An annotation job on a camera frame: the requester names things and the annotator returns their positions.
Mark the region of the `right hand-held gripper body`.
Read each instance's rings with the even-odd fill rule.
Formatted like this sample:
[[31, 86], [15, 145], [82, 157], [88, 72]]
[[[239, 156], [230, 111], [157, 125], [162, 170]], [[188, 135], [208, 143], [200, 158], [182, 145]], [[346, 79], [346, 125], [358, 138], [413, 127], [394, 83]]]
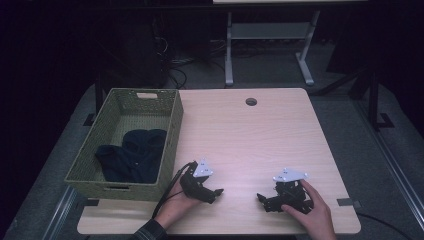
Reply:
[[273, 177], [276, 183], [275, 190], [277, 199], [269, 203], [289, 205], [304, 214], [312, 210], [312, 201], [308, 200], [309, 194], [301, 184], [301, 180], [307, 179], [308, 174], [291, 168], [284, 168]]

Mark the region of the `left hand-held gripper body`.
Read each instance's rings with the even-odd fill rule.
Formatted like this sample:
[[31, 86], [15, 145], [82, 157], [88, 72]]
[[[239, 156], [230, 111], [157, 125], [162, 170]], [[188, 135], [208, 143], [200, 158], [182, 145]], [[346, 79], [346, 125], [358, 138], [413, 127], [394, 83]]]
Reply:
[[180, 178], [180, 185], [184, 194], [193, 199], [199, 200], [201, 196], [214, 196], [212, 190], [203, 186], [203, 183], [213, 174], [205, 159], [199, 162], [193, 161]]

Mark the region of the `person's left hand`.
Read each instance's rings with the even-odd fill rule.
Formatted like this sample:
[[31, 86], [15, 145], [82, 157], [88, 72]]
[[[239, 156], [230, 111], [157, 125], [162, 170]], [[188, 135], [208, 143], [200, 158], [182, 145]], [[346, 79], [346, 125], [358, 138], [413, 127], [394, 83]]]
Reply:
[[200, 200], [187, 197], [180, 183], [176, 182], [154, 220], [168, 230], [200, 203]]

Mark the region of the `person's right hand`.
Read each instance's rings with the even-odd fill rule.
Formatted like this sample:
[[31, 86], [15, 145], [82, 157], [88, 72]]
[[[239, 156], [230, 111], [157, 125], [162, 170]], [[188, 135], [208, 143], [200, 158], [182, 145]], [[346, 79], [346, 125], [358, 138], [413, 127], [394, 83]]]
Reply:
[[313, 209], [308, 214], [299, 212], [289, 205], [282, 205], [281, 209], [296, 219], [312, 240], [337, 240], [329, 206], [307, 181], [301, 180], [300, 183], [309, 194]]

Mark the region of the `grey tape strip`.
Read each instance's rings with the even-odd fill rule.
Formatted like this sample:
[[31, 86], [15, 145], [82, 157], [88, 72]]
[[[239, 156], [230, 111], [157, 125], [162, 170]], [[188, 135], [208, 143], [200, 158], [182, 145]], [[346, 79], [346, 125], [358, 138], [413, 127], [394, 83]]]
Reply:
[[354, 208], [360, 208], [361, 203], [358, 200], [353, 200], [351, 198], [339, 198], [337, 199], [339, 206], [353, 206]]

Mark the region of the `dark blue cloth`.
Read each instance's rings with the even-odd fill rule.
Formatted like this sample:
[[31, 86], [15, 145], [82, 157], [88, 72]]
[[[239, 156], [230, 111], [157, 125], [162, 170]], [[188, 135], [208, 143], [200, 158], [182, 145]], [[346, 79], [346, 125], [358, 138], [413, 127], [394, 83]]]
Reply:
[[167, 132], [136, 129], [120, 146], [101, 145], [95, 152], [109, 182], [153, 184], [157, 181]]

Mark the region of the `green woven basket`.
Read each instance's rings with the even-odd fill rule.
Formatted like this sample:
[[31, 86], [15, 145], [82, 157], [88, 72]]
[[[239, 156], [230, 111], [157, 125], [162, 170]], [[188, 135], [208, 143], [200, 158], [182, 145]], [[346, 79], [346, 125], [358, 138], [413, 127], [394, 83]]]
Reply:
[[[65, 182], [88, 198], [159, 200], [173, 178], [183, 113], [181, 97], [175, 89], [111, 89]], [[101, 145], [118, 145], [127, 132], [138, 129], [166, 131], [157, 180], [152, 184], [106, 180], [95, 157], [96, 150]]]

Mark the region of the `black metal stand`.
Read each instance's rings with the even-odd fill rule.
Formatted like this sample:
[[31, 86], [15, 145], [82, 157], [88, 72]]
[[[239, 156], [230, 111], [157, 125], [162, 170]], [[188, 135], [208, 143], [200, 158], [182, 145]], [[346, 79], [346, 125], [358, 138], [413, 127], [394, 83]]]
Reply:
[[352, 82], [348, 96], [352, 100], [360, 100], [368, 95], [367, 119], [375, 131], [381, 128], [393, 128], [394, 124], [385, 113], [378, 112], [379, 82], [375, 72], [368, 67], [360, 67], [352, 73], [329, 84], [317, 92], [318, 95], [326, 95], [337, 88]]

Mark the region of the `metal floor rail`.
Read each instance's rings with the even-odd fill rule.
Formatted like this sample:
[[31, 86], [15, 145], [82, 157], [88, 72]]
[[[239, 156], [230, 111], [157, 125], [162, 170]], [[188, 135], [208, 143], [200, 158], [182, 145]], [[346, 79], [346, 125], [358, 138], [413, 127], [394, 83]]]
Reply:
[[76, 198], [76, 191], [67, 186], [65, 191], [56, 205], [53, 216], [50, 219], [46, 230], [44, 231], [42, 240], [57, 240], [58, 235], [66, 221], [69, 211], [72, 208]]
[[402, 196], [404, 197], [408, 207], [410, 208], [413, 216], [417, 223], [424, 231], [424, 201], [420, 198], [417, 191], [407, 178], [407, 175], [401, 168], [394, 153], [390, 150], [387, 142], [381, 134], [382, 129], [394, 129], [395, 126], [389, 116], [386, 113], [377, 114], [377, 122], [373, 123], [368, 117], [368, 110], [361, 102], [353, 102], [353, 106], [358, 112], [368, 132], [371, 134], [374, 142], [378, 149], [383, 155], [389, 172], [392, 175], [393, 180], [398, 186]]

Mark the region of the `white metal desk frame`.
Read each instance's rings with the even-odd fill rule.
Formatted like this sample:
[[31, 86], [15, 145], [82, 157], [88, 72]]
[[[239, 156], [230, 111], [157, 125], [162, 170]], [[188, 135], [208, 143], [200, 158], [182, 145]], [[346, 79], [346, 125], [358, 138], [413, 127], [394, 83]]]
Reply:
[[[295, 53], [297, 65], [307, 86], [315, 81], [306, 58], [320, 15], [325, 7], [364, 3], [367, 0], [212, 0], [214, 7], [226, 8], [226, 51], [224, 58], [225, 85], [234, 85], [232, 44], [235, 40], [302, 40], [303, 48]], [[235, 22], [237, 10], [284, 11], [287, 14], [310, 11], [308, 20], [284, 22]]]

